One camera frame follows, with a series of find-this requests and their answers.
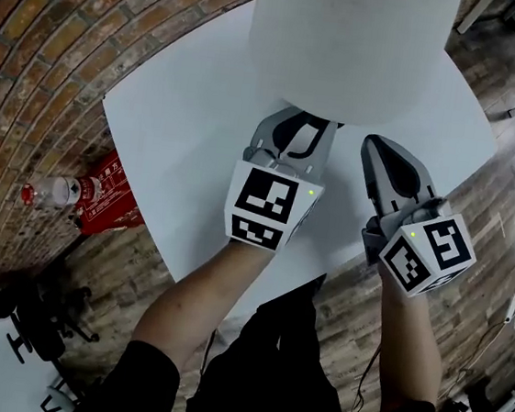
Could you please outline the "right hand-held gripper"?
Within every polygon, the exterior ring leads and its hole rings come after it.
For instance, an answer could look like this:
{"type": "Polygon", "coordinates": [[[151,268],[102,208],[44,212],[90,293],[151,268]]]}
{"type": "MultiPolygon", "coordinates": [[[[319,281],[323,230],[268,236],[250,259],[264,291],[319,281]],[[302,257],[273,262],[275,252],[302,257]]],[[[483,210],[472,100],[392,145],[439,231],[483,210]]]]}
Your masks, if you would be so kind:
{"type": "Polygon", "coordinates": [[[378,216],[362,230],[370,265],[382,263],[408,297],[448,284],[476,263],[465,221],[436,198],[426,166],[404,147],[370,135],[361,147],[368,197],[378,216]],[[408,205],[420,205],[407,208],[408,205]],[[392,209],[401,210],[394,214],[392,209]]]}

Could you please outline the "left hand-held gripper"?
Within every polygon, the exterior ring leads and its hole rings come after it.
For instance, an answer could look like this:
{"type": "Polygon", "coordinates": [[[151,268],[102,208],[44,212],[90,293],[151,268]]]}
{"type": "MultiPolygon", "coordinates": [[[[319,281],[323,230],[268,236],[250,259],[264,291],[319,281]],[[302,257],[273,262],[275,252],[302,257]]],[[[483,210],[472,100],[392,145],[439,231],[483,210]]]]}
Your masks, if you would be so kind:
{"type": "Polygon", "coordinates": [[[261,121],[230,180],[224,205],[226,235],[267,251],[281,250],[325,192],[323,184],[304,172],[322,173],[338,129],[338,122],[311,119],[302,110],[287,108],[261,121]],[[291,143],[296,139],[303,150],[291,143]],[[273,155],[288,144],[285,158],[298,169],[273,155]]]}

